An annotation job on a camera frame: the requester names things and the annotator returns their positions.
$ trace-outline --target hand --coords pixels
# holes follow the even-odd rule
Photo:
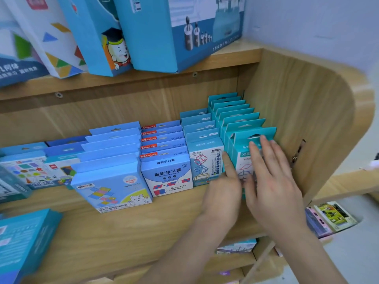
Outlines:
[[[251,162],[257,176],[257,192],[251,175],[244,188],[246,203],[259,224],[275,241],[291,238],[309,231],[303,199],[292,177],[291,168],[281,147],[260,137],[264,160],[258,147],[249,143]]]
[[[226,152],[222,152],[225,173],[209,184],[203,199],[202,215],[218,221],[227,233],[235,224],[241,205],[242,185]]]

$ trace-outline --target finger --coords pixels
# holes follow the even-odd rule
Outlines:
[[[260,142],[262,146],[263,156],[265,157],[265,163],[271,175],[274,177],[282,176],[282,169],[279,166],[278,160],[276,159],[275,153],[272,150],[270,142],[264,135],[260,136]]]
[[[246,176],[243,187],[245,189],[246,202],[248,206],[254,206],[257,203],[257,193],[255,192],[255,183],[251,174]]]
[[[225,151],[222,152],[222,161],[224,162],[226,176],[231,178],[238,178],[234,165],[230,160],[229,155]]]
[[[261,157],[259,153],[259,149],[255,145],[255,143],[249,142],[249,150],[250,150],[251,163],[253,164],[253,168],[257,176],[257,180],[264,182],[266,178],[271,177],[271,174],[267,169],[265,161]]]
[[[270,142],[271,142],[272,149],[274,150],[274,153],[276,155],[276,158],[279,162],[280,168],[282,169],[282,172],[289,179],[293,179],[290,164],[284,152],[282,151],[282,148],[277,144],[276,141],[271,140]]]

